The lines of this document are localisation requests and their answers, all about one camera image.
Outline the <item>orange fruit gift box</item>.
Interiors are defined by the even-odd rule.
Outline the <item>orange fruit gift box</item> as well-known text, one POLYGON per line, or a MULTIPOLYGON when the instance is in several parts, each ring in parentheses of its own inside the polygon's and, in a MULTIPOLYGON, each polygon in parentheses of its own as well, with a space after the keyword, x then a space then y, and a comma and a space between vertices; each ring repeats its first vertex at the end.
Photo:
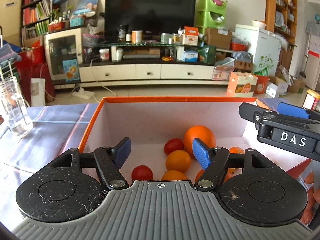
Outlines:
POLYGON ((232 72, 227 88, 229 97, 252 98, 258 77, 251 73, 232 72))

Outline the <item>small red cherry tomato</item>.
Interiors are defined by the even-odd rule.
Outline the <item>small red cherry tomato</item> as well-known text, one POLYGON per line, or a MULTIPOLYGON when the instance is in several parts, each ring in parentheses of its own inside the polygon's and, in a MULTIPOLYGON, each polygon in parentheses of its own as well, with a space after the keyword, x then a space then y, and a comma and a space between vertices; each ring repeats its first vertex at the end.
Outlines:
POLYGON ((136 166, 131 172, 132 180, 149 181, 153 180, 153 172, 151 168, 146 165, 136 166))

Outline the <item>green stacked storage bins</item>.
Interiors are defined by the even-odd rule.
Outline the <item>green stacked storage bins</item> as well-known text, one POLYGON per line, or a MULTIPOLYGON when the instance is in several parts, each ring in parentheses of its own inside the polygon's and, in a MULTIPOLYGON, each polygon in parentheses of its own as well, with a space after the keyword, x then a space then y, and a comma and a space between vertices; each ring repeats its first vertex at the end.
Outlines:
POLYGON ((195 26, 198 28, 219 28, 225 25, 228 1, 198 0, 195 26))

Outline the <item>white chest freezer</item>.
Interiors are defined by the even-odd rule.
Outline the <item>white chest freezer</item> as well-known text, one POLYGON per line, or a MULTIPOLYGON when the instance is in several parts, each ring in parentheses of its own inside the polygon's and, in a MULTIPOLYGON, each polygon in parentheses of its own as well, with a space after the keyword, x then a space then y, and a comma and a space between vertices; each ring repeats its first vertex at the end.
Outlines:
POLYGON ((260 76, 275 76, 281 51, 281 37, 268 30, 250 25, 235 25, 235 34, 248 43, 248 52, 253 56, 252 73, 260 76))

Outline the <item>ribbed orange tangerine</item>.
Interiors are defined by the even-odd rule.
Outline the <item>ribbed orange tangerine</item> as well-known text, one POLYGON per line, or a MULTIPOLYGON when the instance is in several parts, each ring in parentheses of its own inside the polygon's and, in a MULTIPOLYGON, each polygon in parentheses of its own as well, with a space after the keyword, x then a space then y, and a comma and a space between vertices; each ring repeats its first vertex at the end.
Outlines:
MULTIPOLYGON (((197 173, 197 175, 196 175, 196 177, 195 177, 195 182, 197 182, 199 179, 200 179, 200 177, 203 175, 203 173, 204 173, 204 170, 200 170, 198 173, 197 173)), ((227 172, 226 173, 226 176, 225 176, 225 179, 224 179, 224 183, 227 181, 227 180, 229 180, 230 178, 232 178, 232 176, 233 176, 233 174, 231 173, 231 172, 227 172)))

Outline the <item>dark bookshelf with books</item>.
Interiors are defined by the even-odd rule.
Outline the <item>dark bookshelf with books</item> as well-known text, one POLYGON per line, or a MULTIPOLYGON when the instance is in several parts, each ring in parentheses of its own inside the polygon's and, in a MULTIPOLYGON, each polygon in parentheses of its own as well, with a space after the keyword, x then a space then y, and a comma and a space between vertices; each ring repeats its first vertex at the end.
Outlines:
POLYGON ((52 20, 53 0, 22 0, 21 7, 21 44, 48 32, 52 20))

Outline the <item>wooden shelf unit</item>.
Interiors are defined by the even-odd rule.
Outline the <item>wooden shelf unit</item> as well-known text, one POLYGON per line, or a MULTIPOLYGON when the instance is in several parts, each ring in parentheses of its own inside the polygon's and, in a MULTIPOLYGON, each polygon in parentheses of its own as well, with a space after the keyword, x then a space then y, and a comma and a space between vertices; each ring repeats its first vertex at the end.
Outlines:
POLYGON ((282 36, 288 42, 287 49, 281 48, 279 64, 290 69, 296 47, 298 0, 266 0, 266 29, 282 36))

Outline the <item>orange white carton box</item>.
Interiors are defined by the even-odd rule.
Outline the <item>orange white carton box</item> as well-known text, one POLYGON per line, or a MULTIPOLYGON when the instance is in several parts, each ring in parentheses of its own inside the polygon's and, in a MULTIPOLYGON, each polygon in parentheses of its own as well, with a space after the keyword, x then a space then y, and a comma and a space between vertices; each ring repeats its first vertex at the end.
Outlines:
POLYGON ((199 29, 197 27, 185 27, 181 35, 181 43, 189 46, 197 46, 199 29))

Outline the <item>white standing air conditioner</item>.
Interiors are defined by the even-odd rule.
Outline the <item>white standing air conditioner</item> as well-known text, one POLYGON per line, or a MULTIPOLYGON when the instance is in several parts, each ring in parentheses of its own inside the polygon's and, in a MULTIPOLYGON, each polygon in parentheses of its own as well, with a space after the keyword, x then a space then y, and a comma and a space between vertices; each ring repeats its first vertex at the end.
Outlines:
POLYGON ((22 0, 1 0, 1 28, 3 39, 20 46, 22 0))

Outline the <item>white glass-door cabinet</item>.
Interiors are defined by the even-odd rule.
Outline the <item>white glass-door cabinet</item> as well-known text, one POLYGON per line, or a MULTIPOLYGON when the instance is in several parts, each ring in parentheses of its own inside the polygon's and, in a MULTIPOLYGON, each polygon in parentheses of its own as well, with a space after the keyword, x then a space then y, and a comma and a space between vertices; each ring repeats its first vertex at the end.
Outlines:
POLYGON ((80 81, 84 32, 85 28, 70 27, 44 36, 44 51, 53 81, 80 81))

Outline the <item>small orange tangerine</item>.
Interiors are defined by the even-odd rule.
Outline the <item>small orange tangerine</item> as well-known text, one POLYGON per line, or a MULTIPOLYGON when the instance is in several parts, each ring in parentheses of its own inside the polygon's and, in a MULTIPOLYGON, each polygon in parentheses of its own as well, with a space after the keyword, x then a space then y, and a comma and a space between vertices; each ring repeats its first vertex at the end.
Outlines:
MULTIPOLYGON (((230 153, 235 153, 235 154, 244 154, 245 153, 245 151, 242 148, 239 148, 239 147, 231 147, 229 149, 229 152, 230 153)), ((228 169, 228 172, 231 173, 231 174, 234 174, 234 171, 235 171, 234 168, 229 168, 228 169)))

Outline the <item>orange cardboard shoe box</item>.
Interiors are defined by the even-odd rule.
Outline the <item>orange cardboard shoe box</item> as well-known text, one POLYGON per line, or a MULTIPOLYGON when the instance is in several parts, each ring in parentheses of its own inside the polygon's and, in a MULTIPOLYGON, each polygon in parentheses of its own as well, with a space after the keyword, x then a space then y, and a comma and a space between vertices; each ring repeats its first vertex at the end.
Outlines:
POLYGON ((239 102, 103 101, 87 126, 79 151, 88 169, 80 236, 88 239, 304 239, 299 221, 307 192, 290 172, 304 157, 257 140, 239 102), (209 184, 163 181, 164 143, 194 125, 215 135, 209 184))

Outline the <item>large orange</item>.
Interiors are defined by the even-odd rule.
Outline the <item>large orange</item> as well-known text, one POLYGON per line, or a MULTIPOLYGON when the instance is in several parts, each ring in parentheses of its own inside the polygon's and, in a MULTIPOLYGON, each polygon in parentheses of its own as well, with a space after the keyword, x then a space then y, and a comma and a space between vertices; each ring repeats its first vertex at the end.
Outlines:
POLYGON ((189 128, 183 136, 184 150, 188 152, 193 159, 195 157, 192 150, 192 144, 195 138, 201 139, 210 148, 216 146, 215 135, 208 127, 199 125, 189 128))

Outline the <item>small yellow-orange citrus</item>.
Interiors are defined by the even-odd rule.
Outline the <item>small yellow-orange citrus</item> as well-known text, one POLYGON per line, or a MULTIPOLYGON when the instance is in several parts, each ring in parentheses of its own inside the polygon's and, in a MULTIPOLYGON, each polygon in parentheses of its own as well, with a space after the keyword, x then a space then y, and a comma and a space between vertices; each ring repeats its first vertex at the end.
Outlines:
POLYGON ((176 170, 185 173, 191 166, 191 157, 184 150, 176 150, 167 156, 165 166, 168 171, 176 170))

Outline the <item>brown cardboard box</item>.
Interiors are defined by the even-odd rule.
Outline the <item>brown cardboard box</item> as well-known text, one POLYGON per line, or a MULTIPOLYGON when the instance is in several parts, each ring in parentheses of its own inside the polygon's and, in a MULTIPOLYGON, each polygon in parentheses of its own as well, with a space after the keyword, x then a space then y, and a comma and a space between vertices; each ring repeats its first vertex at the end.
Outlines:
POLYGON ((231 38, 231 31, 216 28, 206 28, 204 31, 205 43, 211 46, 216 46, 216 48, 229 49, 231 45, 231 38))

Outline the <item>white power strip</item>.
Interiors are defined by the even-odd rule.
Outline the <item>white power strip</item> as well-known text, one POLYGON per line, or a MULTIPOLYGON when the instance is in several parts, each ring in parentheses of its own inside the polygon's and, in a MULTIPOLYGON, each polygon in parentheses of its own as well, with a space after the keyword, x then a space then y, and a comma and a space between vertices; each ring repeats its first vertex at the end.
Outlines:
POLYGON ((76 97, 76 98, 89 100, 91 98, 94 98, 94 92, 90 92, 90 91, 86 91, 86 90, 80 89, 79 91, 74 91, 72 93, 72 96, 76 97))

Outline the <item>red cylindrical tin can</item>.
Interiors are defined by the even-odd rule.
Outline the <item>red cylindrical tin can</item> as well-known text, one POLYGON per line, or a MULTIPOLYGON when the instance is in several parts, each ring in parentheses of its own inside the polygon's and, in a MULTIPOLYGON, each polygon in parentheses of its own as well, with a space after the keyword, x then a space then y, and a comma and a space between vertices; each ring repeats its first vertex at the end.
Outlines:
POLYGON ((306 109, 318 111, 319 110, 319 101, 320 101, 320 95, 317 92, 315 92, 311 89, 308 89, 302 107, 306 108, 306 109))

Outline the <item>black flat-screen television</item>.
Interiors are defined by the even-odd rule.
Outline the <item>black flat-screen television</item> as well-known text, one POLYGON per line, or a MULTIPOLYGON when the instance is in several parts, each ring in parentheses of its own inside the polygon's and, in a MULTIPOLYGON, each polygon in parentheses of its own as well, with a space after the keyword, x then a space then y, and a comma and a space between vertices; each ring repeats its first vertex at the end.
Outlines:
POLYGON ((196 0, 105 0, 105 32, 129 31, 160 35, 194 25, 196 0))

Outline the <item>blue plaid tablecloth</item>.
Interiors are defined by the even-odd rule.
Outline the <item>blue plaid tablecloth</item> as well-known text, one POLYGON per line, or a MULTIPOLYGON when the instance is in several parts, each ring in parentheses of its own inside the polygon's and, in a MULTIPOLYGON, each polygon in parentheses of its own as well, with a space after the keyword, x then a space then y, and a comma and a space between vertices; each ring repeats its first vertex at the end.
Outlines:
POLYGON ((128 137, 132 151, 121 168, 124 178, 130 181, 132 170, 146 165, 159 180, 166 171, 164 144, 183 138, 187 129, 197 125, 208 127, 218 146, 255 148, 298 176, 308 160, 258 142, 254 125, 240 118, 240 104, 241 100, 234 98, 166 96, 29 108, 34 127, 25 137, 19 139, 1 125, 1 223, 9 230, 21 223, 17 188, 69 148, 91 152, 128 137))

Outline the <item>clear glass jar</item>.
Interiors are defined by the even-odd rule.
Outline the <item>clear glass jar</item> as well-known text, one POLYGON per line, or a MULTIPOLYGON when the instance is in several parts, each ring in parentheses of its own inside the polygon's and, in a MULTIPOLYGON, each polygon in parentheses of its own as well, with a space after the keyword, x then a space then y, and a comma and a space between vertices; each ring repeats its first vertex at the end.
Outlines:
POLYGON ((22 138, 33 129, 15 76, 1 81, 1 116, 13 135, 22 138))

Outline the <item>white TV stand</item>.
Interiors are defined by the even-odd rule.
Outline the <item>white TV stand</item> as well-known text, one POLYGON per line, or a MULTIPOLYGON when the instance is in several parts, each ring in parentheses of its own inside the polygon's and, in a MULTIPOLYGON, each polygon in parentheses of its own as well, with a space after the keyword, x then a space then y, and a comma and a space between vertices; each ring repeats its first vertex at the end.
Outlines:
POLYGON ((137 59, 106 61, 93 60, 79 65, 79 81, 54 77, 54 88, 134 86, 134 85, 227 85, 228 80, 214 80, 214 66, 202 62, 137 59))

